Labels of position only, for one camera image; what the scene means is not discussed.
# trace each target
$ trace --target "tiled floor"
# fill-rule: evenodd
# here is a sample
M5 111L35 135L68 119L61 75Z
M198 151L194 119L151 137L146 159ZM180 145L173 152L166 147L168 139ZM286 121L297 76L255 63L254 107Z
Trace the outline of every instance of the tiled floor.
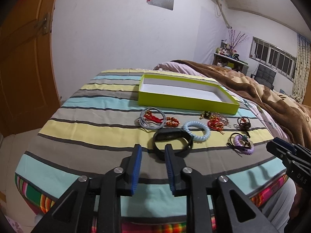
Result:
M29 142L39 130L10 135L4 138L0 148L0 191L6 195L5 209L8 217L22 225L24 233L30 233L35 226L35 214L19 194L14 182L14 173Z

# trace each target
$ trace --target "curtain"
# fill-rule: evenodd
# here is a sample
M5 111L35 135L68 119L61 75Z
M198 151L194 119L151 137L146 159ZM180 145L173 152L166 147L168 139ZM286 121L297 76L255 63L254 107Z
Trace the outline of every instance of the curtain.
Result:
M293 97L294 99L302 103L304 100L304 94L309 78L310 70L310 59L311 59L311 42L297 33L298 46L297 46L297 59L296 59L296 70L293 84Z

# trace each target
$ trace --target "gray pants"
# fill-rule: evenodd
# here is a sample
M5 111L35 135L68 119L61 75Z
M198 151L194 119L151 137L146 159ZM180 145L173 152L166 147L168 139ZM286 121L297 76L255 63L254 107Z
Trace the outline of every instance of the gray pants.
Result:
M280 233L284 233L284 227L290 218L288 214L293 205L295 194L295 183L292 179L288 179L261 208L262 213Z

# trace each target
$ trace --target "window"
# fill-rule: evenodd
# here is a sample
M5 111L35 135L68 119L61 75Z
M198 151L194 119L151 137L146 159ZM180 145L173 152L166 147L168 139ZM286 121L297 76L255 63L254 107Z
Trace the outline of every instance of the window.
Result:
M296 58L261 39L253 38L249 57L267 66L271 66L290 80L293 80L295 77Z

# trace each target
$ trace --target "silver bolt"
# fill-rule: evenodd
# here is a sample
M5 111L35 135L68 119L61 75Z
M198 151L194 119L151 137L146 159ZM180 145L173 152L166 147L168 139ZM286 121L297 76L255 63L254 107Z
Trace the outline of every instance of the silver bolt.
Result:
M82 176L80 176L80 177L78 178L78 180L79 180L80 182L86 182L86 181L87 181L87 176L82 175Z
M218 177L218 180L221 181L221 182L227 182L229 179L227 176L225 175L221 175Z
M190 167L184 167L184 168L183 168L183 172L184 172L184 173L192 173L192 168L190 168Z
M123 172L123 168L122 168L122 167L116 167L116 168L114 169L114 172L115 172L115 173L122 173L122 172Z

